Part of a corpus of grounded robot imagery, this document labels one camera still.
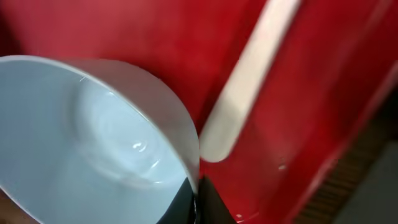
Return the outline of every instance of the red tray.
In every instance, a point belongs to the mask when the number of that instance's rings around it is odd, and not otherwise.
[[[133,63],[176,92],[200,131],[263,5],[3,0],[0,54]],[[395,85],[397,21],[397,1],[302,1],[234,151],[201,163],[237,221],[292,221]]]

